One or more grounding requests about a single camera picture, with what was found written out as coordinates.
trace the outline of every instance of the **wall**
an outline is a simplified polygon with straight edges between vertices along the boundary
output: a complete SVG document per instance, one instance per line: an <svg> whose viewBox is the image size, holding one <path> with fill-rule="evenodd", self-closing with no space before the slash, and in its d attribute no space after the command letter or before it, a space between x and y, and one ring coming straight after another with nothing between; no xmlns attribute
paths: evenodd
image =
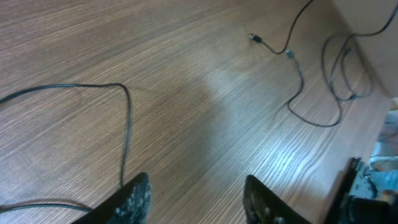
<svg viewBox="0 0 398 224"><path fill-rule="evenodd" d="M398 0L334 0L353 32L379 30L390 17ZM398 15L389 28L375 37L358 42L392 97L398 97Z"/></svg>

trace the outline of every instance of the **plug end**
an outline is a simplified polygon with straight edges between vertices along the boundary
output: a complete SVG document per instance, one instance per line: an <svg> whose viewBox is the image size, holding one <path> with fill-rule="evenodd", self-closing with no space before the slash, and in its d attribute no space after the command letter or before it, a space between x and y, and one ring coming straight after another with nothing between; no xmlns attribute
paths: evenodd
<svg viewBox="0 0 398 224"><path fill-rule="evenodd" d="M257 36L256 34L249 34L250 39L256 41L257 43L261 43L262 42L262 38Z"/></svg>
<svg viewBox="0 0 398 224"><path fill-rule="evenodd" d="M291 50L286 50L285 52L289 58L292 58L292 59L296 58L296 56L294 55L294 53Z"/></svg>

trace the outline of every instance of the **wood grain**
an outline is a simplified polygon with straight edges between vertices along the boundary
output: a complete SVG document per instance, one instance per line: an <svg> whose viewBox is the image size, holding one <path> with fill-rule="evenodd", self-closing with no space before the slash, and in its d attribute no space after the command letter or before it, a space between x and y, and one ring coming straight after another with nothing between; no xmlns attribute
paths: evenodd
<svg viewBox="0 0 398 224"><path fill-rule="evenodd" d="M52 83L125 84L134 110L126 180L149 173L148 223L244 223L248 174L321 223L348 158L370 156L389 99L376 85L369 98L344 103L343 122L330 129L287 110L275 115L299 77L286 56L270 54L247 34L282 47L305 3L2 1L0 95ZM292 36L289 47L306 81L292 106L313 121L336 118L320 49L345 30L331 3L317 1ZM357 89L366 87L355 56L347 70ZM336 86L348 94L339 76ZM121 90L38 91L1 105L0 113L0 205L73 200L95 207L116 191L126 115ZM1 214L0 223L68 223L80 216L37 208Z"/></svg>

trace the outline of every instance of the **power cord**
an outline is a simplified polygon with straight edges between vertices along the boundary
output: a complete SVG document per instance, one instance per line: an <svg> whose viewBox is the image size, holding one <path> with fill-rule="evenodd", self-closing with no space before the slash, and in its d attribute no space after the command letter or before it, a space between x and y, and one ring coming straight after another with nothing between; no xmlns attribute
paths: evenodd
<svg viewBox="0 0 398 224"><path fill-rule="evenodd" d="M126 86L124 86L121 83L109 83L109 84L104 84L104 85L54 84L54 85L36 86L36 87L27 88L24 90L17 91L17 92L12 93L4 98L1 98L0 104L10 101L18 96L25 94L25 93L30 93L30 92L36 91L36 90L44 90L44 89L49 89L49 88L71 88L71 87L107 88L107 87L112 87L112 86L121 87L124 90L124 92L126 94L126 98L127 98L126 135L124 137L124 147L123 147L123 153L122 153L122 157L121 157L121 167L120 167L120 173L119 173L119 186L120 186L120 188L122 188L124 185L124 182L123 182L124 166L126 163L126 158L127 158L127 154L128 154L128 150L129 150L129 145L130 145L130 136L131 136L131 132L132 132L132 103L131 103L131 99L130 99L129 90L127 89ZM80 206L69 205L69 204L64 204L64 203L35 203L35 204L9 207L9 208L0 208L0 213L11 212L11 211L25 209L25 208L39 208L39 207L62 207L62 208L79 210L82 212L92 211L92 208L80 207Z"/></svg>
<svg viewBox="0 0 398 224"><path fill-rule="evenodd" d="M372 92L373 92L373 90L374 90L374 80L371 78L371 76L370 76L368 73L367 73L367 74L368 74L368 78L369 78L369 81L370 81L370 90L369 90L368 93L363 94L363 95L360 95L359 93L357 93L357 92L354 90L354 88L353 88L353 87L351 86L351 84L349 83L348 77L347 77L347 74L346 74L346 69L345 69L345 59L346 59L346 56L352 51L352 48L348 47L349 42L350 42L353 38L356 38L356 37L372 37L372 36L379 35L379 34L381 34L382 32L384 32L384 31L390 26L391 22L393 21L393 19L395 18L396 14L397 14L397 11L398 11L398 3L397 3L397 5L395 6L395 8L394 8L394 10L393 10L393 12L392 12L390 18L388 19L388 21L384 24L384 26L383 26L380 30L378 30L378 31L376 31L376 32L373 32L373 33L369 33L369 34L359 34L359 33L337 34L337 35L333 35L333 36L329 37L329 38L325 41L325 43L323 44L322 52L321 52L321 68L322 68L322 73L323 73L323 77L324 77L324 79L325 79L326 85L328 86L330 93L333 95L333 98L334 98L335 101L336 101L336 104L337 104L337 107L338 107L338 117L337 117L337 120L336 120L334 123L331 123L331 124L318 124L318 123L315 123L315 122L312 122L312 121L307 120L307 119L304 118L303 116L301 116L301 115L299 115L298 113L296 113L296 112L290 107L290 103L291 103L294 99L296 99L296 97L298 97L299 94L301 94L301 92L303 91L303 88L304 88L304 77L303 77L302 71L301 71L301 69L300 69L300 64L299 64L299 62L297 61L297 59L295 58L293 52L292 52L291 50L286 50L286 49L287 49L287 46L288 46L288 44L289 44L289 41L290 41L290 37L291 37L292 31L293 31L293 29L294 29L294 26L296 25L297 20L299 19L299 17L300 17L301 14L303 13L303 11L306 10L306 8L309 7L309 5L311 5L311 3L313 3L313 2L314 2L314 0L310 0L308 3L306 3L306 5L304 5L304 7L300 10L300 12L299 12L299 13L297 14L297 16L295 17L295 19L294 19L294 21L293 21L293 24L292 24L292 26L290 27L290 31L289 31L289 34L288 34L288 38L287 38L286 44L284 45L284 48L283 48L280 52L276 52L272 47L270 47L267 43L265 43L265 42L262 40L261 37L259 37L259 36L256 35L256 34L250 34L249 37L250 37L253 41L255 41L255 42L259 43L259 44L262 44L262 45L266 46L273 54L280 55L280 54L282 54L282 53L286 53L287 56L288 56L289 58L291 58L292 60L294 60L296 66L297 66L298 74L299 74L299 76L300 76L300 88L299 88L298 92L296 92L296 94L295 94L293 97L291 97L291 98L286 102L286 105L287 105L288 110L289 110L291 113L293 113L296 117L300 118L302 121L304 121L304 122L306 122L306 123L308 123L308 124L311 124L311 125L314 125L314 126L317 126L317 127L321 127L321 128L330 128L330 127L336 126L336 125L339 124L339 123L341 122L341 120L342 120L342 117L343 117L343 109L342 109L342 107L341 107L341 102L342 102L342 101L351 101L351 100L355 100L355 99L358 99L358 98L365 98L365 97L369 96L370 94L372 94ZM336 56L336 58L335 58L335 60L334 60L334 62L333 62L333 66L332 66L332 68L331 68L331 70L330 70L330 73L328 74L328 72L326 71L326 66L325 66L326 48L327 48L328 44L329 44L333 39L338 38L338 37L342 37L342 36L343 36L343 37L346 37L346 39L345 39L343 45L341 46L340 51L338 52L338 54L337 54L337 56ZM363 59L362 59L361 57L359 57L359 59L360 59L361 65L366 69L366 66L365 66L365 64L364 64L364 62L363 62ZM333 85L333 80L334 80L334 78L335 78L334 72L335 72L336 67L337 67L337 65L338 65L339 62L340 62L341 75L343 76L344 83L345 83L347 89L349 90L349 92L351 93L351 95L350 95L349 97L347 97L347 98L341 98L341 97L339 97L339 96L336 94L336 92L335 92L335 87L334 87L334 85Z"/></svg>

